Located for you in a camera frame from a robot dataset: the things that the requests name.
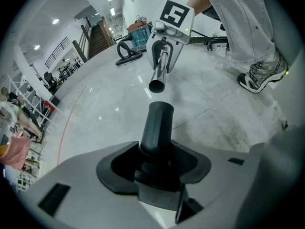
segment vacuum cleaner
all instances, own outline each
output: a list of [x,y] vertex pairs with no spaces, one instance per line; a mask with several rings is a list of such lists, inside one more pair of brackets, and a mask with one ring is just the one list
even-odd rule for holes
[[[146,51],[146,43],[151,34],[151,26],[146,21],[140,19],[141,17],[128,27],[128,36],[124,37],[118,43],[117,51],[121,59],[115,63],[116,65],[139,59],[142,57],[142,52]],[[133,47],[130,49],[128,45],[124,43],[125,41],[132,41]],[[120,50],[121,47],[127,51],[127,56],[122,55]]]

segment staircase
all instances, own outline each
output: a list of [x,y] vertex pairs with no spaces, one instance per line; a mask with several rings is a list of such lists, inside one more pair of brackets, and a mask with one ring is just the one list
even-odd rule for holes
[[101,30],[99,24],[92,27],[90,44],[89,44],[89,59],[109,48],[108,42]]

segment glossy floor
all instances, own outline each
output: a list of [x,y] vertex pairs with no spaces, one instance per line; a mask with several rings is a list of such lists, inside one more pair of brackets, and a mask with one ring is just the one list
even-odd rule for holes
[[[96,57],[100,60],[86,64],[103,62],[100,54]],[[154,101],[173,105],[172,138],[190,147],[196,143],[248,152],[282,128],[284,117],[270,95],[272,88],[253,94],[239,86],[236,78],[249,66],[234,66],[225,48],[210,52],[203,45],[185,46],[161,94],[148,89],[153,70],[146,53],[119,67],[117,60],[99,63],[60,102],[52,115],[56,126],[49,126],[43,141],[42,176],[72,156],[140,141]]]

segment stair railing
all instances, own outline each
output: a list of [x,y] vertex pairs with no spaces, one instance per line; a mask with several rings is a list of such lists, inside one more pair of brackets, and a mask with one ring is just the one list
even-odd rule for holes
[[113,46],[114,43],[113,43],[113,40],[112,40],[112,35],[111,35],[111,32],[108,29],[109,27],[108,27],[107,22],[106,22],[104,17],[102,17],[102,21],[99,23],[99,25],[100,25],[100,28],[101,28],[101,30],[104,34],[104,37],[105,37],[107,43],[108,43],[108,47]]
[[65,37],[58,46],[54,49],[54,51],[51,53],[49,58],[47,59],[46,63],[44,63],[48,69],[51,67],[51,65],[54,63],[55,59],[58,58],[58,56],[61,54],[61,52],[70,44],[70,41],[68,37]]
[[90,36],[88,35],[89,28],[91,27],[88,17],[86,17],[87,23],[85,26],[81,25],[82,34],[79,42],[77,43],[76,40],[72,41],[77,53],[81,57],[82,61],[86,63],[88,60],[84,54],[86,42],[90,42]]

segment gray sneaker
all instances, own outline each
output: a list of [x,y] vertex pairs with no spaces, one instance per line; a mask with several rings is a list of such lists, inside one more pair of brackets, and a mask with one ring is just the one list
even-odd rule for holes
[[269,82],[278,82],[288,66],[278,51],[275,52],[275,60],[271,62],[257,62],[250,65],[247,74],[241,73],[237,77],[239,84],[252,93],[259,93]]

